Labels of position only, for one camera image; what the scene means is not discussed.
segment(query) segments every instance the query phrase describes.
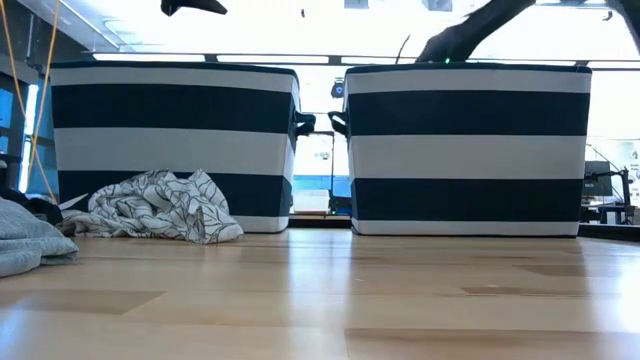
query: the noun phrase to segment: gray cloth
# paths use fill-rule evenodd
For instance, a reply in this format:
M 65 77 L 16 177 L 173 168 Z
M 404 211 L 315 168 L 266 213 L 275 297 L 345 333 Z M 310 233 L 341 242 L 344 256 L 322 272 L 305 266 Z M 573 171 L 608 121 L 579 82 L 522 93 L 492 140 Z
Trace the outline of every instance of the gray cloth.
M 39 265 L 69 264 L 77 253 L 76 244 L 54 226 L 13 201 L 0 198 L 0 277 Z

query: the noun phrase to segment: wooden floor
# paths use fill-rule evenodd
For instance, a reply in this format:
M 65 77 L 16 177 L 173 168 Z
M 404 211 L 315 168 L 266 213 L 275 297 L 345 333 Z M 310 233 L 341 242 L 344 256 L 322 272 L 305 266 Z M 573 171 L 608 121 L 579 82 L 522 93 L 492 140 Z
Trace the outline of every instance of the wooden floor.
M 0 359 L 640 359 L 640 247 L 247 235 L 80 239 L 0 279 Z

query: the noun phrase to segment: bin handle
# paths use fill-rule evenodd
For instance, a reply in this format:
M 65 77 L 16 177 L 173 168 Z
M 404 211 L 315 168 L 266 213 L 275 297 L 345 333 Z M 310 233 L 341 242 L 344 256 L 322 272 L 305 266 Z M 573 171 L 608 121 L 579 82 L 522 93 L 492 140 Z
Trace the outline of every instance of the bin handle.
M 341 111 L 329 111 L 327 113 L 327 116 L 329 116 L 329 120 L 331 120 L 331 127 L 333 128 L 333 130 L 335 130 L 335 132 L 339 134 L 344 135 L 345 137 L 348 137 L 347 124 L 349 124 L 349 118 L 347 117 L 347 113 Z
M 316 116 L 296 111 L 293 113 L 293 123 L 296 125 L 296 139 L 298 136 L 308 136 L 315 130 Z

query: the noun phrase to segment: navy and white striped basket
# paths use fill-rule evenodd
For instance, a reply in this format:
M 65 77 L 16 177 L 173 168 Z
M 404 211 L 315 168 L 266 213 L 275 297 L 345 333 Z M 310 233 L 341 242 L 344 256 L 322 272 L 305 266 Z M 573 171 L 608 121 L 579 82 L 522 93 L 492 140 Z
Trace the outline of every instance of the navy and white striped basket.
M 152 169 L 202 168 L 245 232 L 287 227 L 299 123 L 315 122 L 298 113 L 294 71 L 85 62 L 55 65 L 51 82 L 63 201 Z
M 368 66 L 345 81 L 355 231 L 576 236 L 590 69 Z

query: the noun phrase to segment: navy stripe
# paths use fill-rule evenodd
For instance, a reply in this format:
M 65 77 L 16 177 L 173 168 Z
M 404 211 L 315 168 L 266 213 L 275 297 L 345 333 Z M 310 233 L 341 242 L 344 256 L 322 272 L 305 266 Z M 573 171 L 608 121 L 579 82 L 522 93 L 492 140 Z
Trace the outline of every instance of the navy stripe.
M 141 127 L 287 134 L 291 94 L 159 84 L 52 87 L 55 128 Z
M 164 62 L 164 61 L 81 61 L 62 62 L 51 65 L 52 69 L 77 69 L 77 68 L 155 68 L 155 69 L 204 69 L 204 70 L 228 70 L 246 71 L 267 74 L 291 75 L 298 81 L 295 71 L 286 68 L 275 68 L 255 65 L 221 64 L 210 62 Z
M 295 113 L 296 113 L 296 105 L 292 100 L 291 103 L 289 104 L 289 115 L 287 117 L 287 119 L 290 119 L 287 134 L 289 135 L 289 141 L 291 142 L 291 147 L 293 148 L 294 154 L 296 152 L 296 144 L 298 142 L 298 138 L 296 138 L 296 128 L 300 126 L 299 124 L 296 124 L 293 122 L 296 116 Z
M 354 218 L 578 221 L 582 180 L 355 179 Z
M 351 136 L 586 136 L 589 94 L 406 91 L 349 95 Z
M 139 171 L 59 171 L 61 200 L 67 201 L 100 188 L 127 180 Z M 191 173 L 174 173 L 187 178 Z M 224 193 L 231 215 L 238 216 L 289 216 L 291 208 L 291 184 L 284 176 L 208 174 Z M 89 197 L 73 208 L 87 211 Z
M 552 71 L 552 72 L 574 72 L 591 74 L 590 68 L 585 66 L 556 66 L 556 65 L 526 65 L 526 64 L 498 64 L 498 63 L 450 63 L 450 64 L 402 64 L 402 65 L 372 65 L 356 66 L 347 70 L 349 74 L 371 74 L 387 71 L 406 70 L 528 70 L 528 71 Z

